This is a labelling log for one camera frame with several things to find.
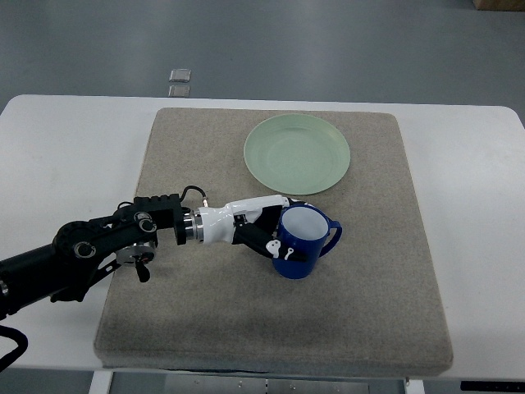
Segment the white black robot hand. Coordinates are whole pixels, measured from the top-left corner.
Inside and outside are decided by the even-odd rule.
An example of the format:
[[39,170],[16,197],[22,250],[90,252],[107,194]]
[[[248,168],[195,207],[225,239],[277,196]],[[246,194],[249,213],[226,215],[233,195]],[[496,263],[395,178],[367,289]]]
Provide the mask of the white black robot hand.
[[269,259],[304,263],[307,255],[292,246],[291,241],[276,237],[281,215],[288,208],[306,208],[304,201],[282,195],[270,195],[230,202],[221,208],[190,209],[176,219],[176,240],[204,244],[220,241],[245,245]]

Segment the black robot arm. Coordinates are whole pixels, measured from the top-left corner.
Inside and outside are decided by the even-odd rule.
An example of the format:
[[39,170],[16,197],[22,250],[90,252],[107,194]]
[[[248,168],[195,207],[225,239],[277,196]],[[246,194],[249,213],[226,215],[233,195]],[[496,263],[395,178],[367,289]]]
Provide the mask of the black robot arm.
[[46,297],[84,299],[89,288],[121,266],[135,268],[147,282],[155,258],[158,231],[172,229],[176,242],[202,240],[202,221],[182,206],[183,195],[136,197],[110,216],[63,225],[52,243],[1,262],[1,316]]

